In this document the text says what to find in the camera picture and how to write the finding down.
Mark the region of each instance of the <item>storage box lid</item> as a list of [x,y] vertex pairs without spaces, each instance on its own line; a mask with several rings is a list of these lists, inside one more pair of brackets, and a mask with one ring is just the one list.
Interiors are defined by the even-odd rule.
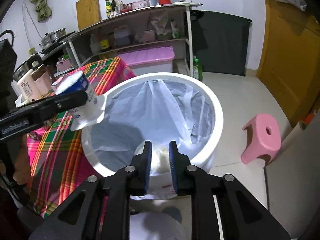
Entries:
[[128,66],[135,66],[146,63],[173,60],[175,56],[173,47],[170,46],[130,51],[120,54],[119,57]]

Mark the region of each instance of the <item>pink plastic stool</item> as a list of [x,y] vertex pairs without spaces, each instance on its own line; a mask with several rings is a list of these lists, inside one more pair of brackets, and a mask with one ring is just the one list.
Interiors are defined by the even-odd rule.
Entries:
[[253,159],[265,155],[270,156],[270,163],[281,147],[281,136],[276,119],[269,114],[257,114],[242,130],[252,126],[252,141],[241,155],[241,161],[248,164]]

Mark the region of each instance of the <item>pot handle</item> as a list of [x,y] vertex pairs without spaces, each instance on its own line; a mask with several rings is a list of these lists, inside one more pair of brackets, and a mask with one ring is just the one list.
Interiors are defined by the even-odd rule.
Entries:
[[27,60],[27,66],[28,66],[29,69],[34,69],[32,63],[35,62],[35,61],[38,62],[38,65],[42,65],[43,64],[43,61],[42,61],[40,55],[39,54],[34,54],[30,58],[28,58],[28,60]]

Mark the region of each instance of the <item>metal screw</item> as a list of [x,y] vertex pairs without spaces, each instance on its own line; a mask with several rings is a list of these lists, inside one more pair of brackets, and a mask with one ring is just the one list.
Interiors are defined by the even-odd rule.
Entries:
[[126,167],[124,168],[124,170],[125,170],[126,172],[133,172],[135,169],[136,169],[136,168],[135,168],[134,166],[131,166],[131,165],[126,166]]
[[235,179],[235,177],[232,176],[231,174],[226,174],[224,176],[224,179],[227,180],[227,181],[233,181]]
[[196,171],[196,169],[197,169],[197,167],[194,166],[194,165],[188,165],[188,166],[187,166],[187,170],[188,170],[188,171]]
[[98,177],[96,175],[91,175],[87,178],[87,181],[89,182],[95,182],[97,181]]

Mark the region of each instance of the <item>plaid tablecloth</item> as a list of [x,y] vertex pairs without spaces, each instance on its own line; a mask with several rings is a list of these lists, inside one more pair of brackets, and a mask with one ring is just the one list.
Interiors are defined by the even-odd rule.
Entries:
[[[98,95],[135,76],[119,57],[90,63],[75,71],[79,70],[84,71]],[[44,218],[88,176],[98,175],[84,156],[81,130],[69,129],[72,120],[68,112],[60,113],[50,130],[36,131],[43,135],[41,141],[27,140],[32,168],[28,183],[30,203]]]

